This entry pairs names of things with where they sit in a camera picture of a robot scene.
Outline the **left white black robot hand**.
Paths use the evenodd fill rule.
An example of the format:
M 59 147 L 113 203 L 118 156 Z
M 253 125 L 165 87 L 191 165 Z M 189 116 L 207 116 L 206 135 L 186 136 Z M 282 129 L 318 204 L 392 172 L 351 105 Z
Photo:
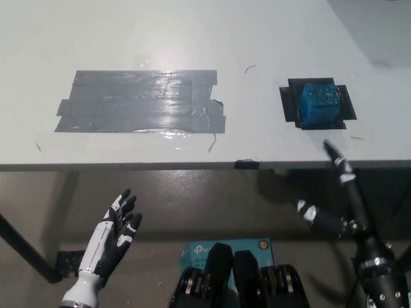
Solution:
M 91 275 L 108 280 L 125 256 L 137 233 L 143 215 L 134 213 L 137 198 L 123 191 L 96 225 L 83 255 L 78 276 Z

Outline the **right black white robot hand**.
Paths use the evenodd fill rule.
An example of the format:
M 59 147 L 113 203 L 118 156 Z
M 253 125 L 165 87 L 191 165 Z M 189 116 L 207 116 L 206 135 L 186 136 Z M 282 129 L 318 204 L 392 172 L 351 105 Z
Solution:
M 393 253 L 385 246 L 376 230 L 371 213 L 365 202 L 356 179 L 356 173 L 350 162 L 341 154 L 337 147 L 329 140 L 323 141 L 332 168 L 335 170 L 338 181 L 349 197 L 350 220 L 333 217 L 331 214 L 305 200 L 296 204 L 297 212 L 303 219 L 315 228 L 322 229 L 338 237 L 354 239 L 358 249 L 358 262 L 365 264 L 370 261 L 372 266 L 393 262 Z

